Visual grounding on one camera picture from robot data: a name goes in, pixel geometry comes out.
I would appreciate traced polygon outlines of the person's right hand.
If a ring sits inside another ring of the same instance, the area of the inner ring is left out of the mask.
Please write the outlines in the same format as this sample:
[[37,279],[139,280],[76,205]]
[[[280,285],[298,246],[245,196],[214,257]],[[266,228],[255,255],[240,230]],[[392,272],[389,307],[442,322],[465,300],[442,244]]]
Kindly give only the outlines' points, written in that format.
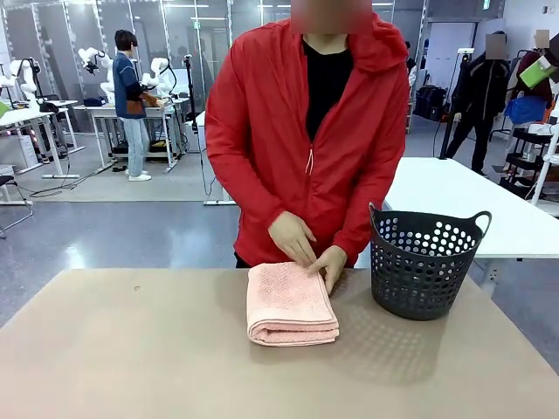
[[316,238],[295,214],[283,211],[268,228],[268,234],[274,244],[295,263],[308,267],[317,260],[311,246]]

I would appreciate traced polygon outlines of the person's left hand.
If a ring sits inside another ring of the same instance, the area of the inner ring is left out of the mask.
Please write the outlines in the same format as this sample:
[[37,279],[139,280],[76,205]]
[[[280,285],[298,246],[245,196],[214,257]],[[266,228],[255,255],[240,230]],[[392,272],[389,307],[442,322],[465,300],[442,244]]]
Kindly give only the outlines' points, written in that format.
[[318,259],[307,268],[307,271],[310,275],[320,274],[322,276],[327,293],[330,295],[340,279],[347,261],[346,252],[341,247],[332,245],[322,252]]

